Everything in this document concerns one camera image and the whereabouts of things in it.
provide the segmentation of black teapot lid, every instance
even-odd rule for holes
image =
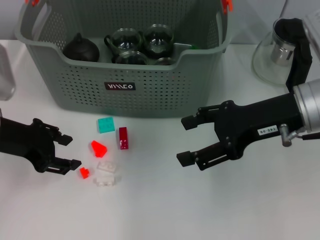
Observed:
[[[98,47],[80,33],[64,48],[63,54],[69,59],[87,62],[97,62],[100,57]]]

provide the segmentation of orange clip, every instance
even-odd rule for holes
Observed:
[[[223,13],[227,14],[227,6],[229,6],[229,11],[232,12],[234,10],[234,5],[232,4],[232,0],[222,0]]]

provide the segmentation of basket logo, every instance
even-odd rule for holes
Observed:
[[[134,82],[105,82],[105,89],[107,90],[123,90],[123,91],[135,91],[136,85]]]

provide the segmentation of gray plastic basket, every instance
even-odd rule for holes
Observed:
[[[105,35],[120,28],[143,31],[152,24],[174,30],[179,43],[176,64],[111,63]],[[211,76],[229,43],[227,29],[228,15],[223,14],[220,0],[40,0],[34,7],[32,1],[22,7],[15,34],[26,44],[62,108],[163,118],[190,115],[206,105]],[[97,44],[99,62],[63,55],[63,48],[78,32]],[[188,49],[190,45],[200,50]],[[135,90],[107,90],[108,83],[134,83]]]

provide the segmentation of white table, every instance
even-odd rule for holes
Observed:
[[[181,167],[176,154],[216,143],[213,124],[185,131],[179,118],[114,117],[117,128],[129,131],[130,149],[120,151],[115,132],[97,133],[104,115],[59,108],[26,47],[0,43],[8,48],[17,82],[13,98],[0,102],[3,116],[59,127],[73,142],[56,145],[57,157],[81,160],[93,170],[98,160],[89,143],[106,144],[107,158],[118,161],[122,176],[115,187],[101,188],[78,171],[37,173],[26,159],[0,153],[0,240],[319,239],[319,140],[295,139],[284,148],[280,137],[266,139],[251,144],[240,160],[200,171]],[[286,92],[253,75],[254,49],[228,47],[208,105],[247,105]],[[320,76],[316,57],[314,62],[309,79]]]

